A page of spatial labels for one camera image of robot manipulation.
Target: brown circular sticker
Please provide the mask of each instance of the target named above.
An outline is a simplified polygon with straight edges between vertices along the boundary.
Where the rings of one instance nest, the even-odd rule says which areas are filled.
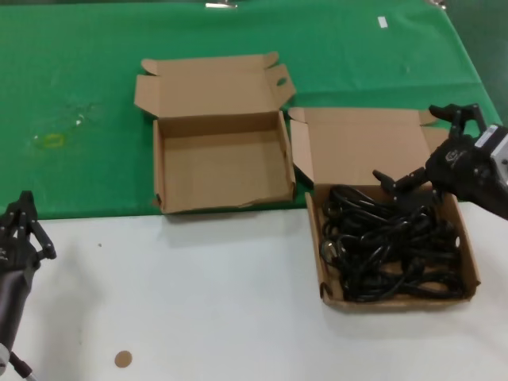
[[[114,358],[114,363],[119,368],[127,368],[133,362],[133,355],[129,351],[121,351]]]

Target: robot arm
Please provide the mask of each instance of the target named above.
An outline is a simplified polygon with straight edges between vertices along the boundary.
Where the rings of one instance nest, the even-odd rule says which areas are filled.
[[[30,243],[32,235],[42,247],[40,251]],[[32,192],[23,191],[0,217],[0,375],[9,361],[19,360],[12,353],[17,327],[33,275],[45,258],[55,259],[56,252],[37,220]]]
[[[452,123],[448,139],[431,154],[425,167],[399,181],[374,171],[381,187],[403,205],[417,201],[410,192],[430,181],[434,193],[422,195],[424,203],[448,192],[508,220],[508,128],[487,128],[478,105],[430,106],[429,111]],[[476,121],[481,132],[478,138],[464,134],[468,121]]]

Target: white tabletop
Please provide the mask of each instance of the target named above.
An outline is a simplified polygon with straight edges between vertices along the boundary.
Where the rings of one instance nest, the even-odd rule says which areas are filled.
[[[508,222],[461,209],[477,295],[392,314],[322,303],[306,210],[43,221],[14,350],[41,381],[506,379]]]

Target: cardboard box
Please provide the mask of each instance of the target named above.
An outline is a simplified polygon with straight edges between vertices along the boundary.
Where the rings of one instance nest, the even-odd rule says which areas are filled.
[[[400,179],[425,165],[430,153],[448,136],[448,131],[424,125],[434,121],[428,112],[383,109],[290,109],[294,164],[314,181],[314,196],[306,194],[314,256],[323,302],[343,308],[429,308],[449,306],[463,300],[429,300],[397,295],[377,303],[343,299],[337,269],[319,255],[321,227],[325,221],[322,203],[333,185],[346,184],[374,199],[388,200],[372,171],[377,169]],[[460,237],[461,272],[466,287],[464,300],[475,294],[478,272],[471,243],[455,196],[447,194],[438,213],[452,222]]]
[[[276,52],[143,60],[135,104],[153,125],[163,213],[289,201],[291,147],[279,108],[295,93]]]

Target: cardboard box flap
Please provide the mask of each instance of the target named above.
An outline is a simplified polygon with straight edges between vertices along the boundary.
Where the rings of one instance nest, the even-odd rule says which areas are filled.
[[[315,184],[377,185],[374,169],[399,179],[430,155],[417,110],[292,108],[289,115],[294,165]]]
[[[144,60],[135,104],[157,117],[256,114],[278,110],[295,93],[276,54],[200,60]]]
[[[189,73],[202,71],[221,73],[230,71],[262,71],[275,66],[279,62],[279,54],[256,54],[250,56],[189,58],[183,60],[151,60],[144,59],[141,66],[152,75],[170,75],[172,73]]]

